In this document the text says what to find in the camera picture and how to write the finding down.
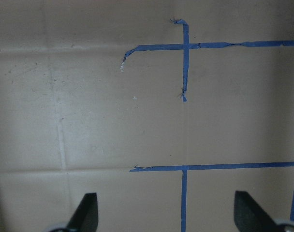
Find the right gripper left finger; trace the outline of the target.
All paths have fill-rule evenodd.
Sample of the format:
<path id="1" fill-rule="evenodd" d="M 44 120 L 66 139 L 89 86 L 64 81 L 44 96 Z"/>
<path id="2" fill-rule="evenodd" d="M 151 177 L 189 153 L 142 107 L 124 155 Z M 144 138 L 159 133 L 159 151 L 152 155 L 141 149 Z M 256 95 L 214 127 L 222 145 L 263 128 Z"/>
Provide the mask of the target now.
<path id="1" fill-rule="evenodd" d="M 49 232 L 96 232 L 98 223 L 97 193 L 86 193 L 69 222 Z"/>

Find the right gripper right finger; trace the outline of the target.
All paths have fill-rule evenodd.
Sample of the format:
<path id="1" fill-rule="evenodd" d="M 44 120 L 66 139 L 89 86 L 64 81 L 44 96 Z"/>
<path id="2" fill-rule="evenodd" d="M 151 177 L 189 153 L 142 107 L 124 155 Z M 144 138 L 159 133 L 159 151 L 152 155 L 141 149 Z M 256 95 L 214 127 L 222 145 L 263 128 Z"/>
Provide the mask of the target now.
<path id="1" fill-rule="evenodd" d="M 240 232 L 294 232 L 294 223 L 273 220 L 246 191 L 236 191 L 234 223 Z"/>

